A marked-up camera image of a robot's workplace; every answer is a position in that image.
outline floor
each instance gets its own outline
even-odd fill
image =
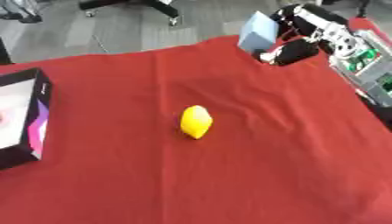
[[[174,0],[173,6],[183,16],[179,25],[169,27],[164,15],[141,5],[103,7],[95,17],[85,17],[77,8],[77,0],[51,0],[40,5],[43,23],[0,21],[0,36],[14,62],[88,53],[139,52],[238,34],[254,11],[270,14],[282,1],[285,0]],[[327,8],[351,17],[356,1],[343,0]],[[392,36],[392,6],[375,1],[370,4],[368,15]]]

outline black box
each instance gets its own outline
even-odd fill
[[[39,68],[0,75],[0,169],[42,158],[52,88]]]

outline yellow ball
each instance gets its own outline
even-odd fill
[[[212,124],[213,118],[201,106],[187,108],[181,117],[182,131],[195,139],[203,137]]]

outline cable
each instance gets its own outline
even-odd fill
[[[105,46],[102,44],[102,42],[98,39],[98,37],[93,34],[93,39],[95,39],[96,43],[98,44],[98,46],[105,52],[105,53],[109,53],[109,51],[105,48]]]

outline blue foam block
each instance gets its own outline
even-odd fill
[[[268,50],[277,41],[278,29],[277,22],[257,11],[242,27],[238,46],[249,53],[256,49]]]

